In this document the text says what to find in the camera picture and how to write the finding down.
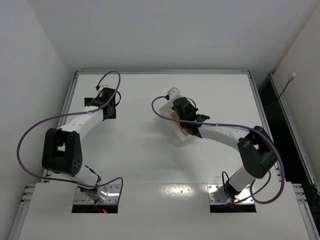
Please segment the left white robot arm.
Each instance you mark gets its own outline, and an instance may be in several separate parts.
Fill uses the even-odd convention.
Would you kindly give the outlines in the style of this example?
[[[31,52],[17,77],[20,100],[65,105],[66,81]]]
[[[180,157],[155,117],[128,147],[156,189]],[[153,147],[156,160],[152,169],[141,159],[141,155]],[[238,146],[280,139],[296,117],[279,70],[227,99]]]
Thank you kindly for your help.
[[[42,167],[75,181],[80,191],[94,201],[102,201],[105,187],[101,177],[83,163],[81,140],[97,124],[116,118],[116,94],[113,88],[103,86],[96,97],[84,99],[84,114],[77,115],[58,129],[50,128],[45,134]]]

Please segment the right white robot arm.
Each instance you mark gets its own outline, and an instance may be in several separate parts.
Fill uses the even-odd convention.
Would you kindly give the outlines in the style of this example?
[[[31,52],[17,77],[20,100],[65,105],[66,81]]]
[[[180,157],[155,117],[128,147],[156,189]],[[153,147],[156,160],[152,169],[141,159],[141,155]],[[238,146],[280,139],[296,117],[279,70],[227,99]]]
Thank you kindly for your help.
[[[180,126],[188,134],[217,141],[239,152],[242,167],[223,186],[228,198],[235,199],[248,184],[262,179],[276,163],[276,153],[259,134],[235,127],[208,125],[210,117],[197,114],[198,109],[186,97],[175,99],[172,109],[181,120]]]

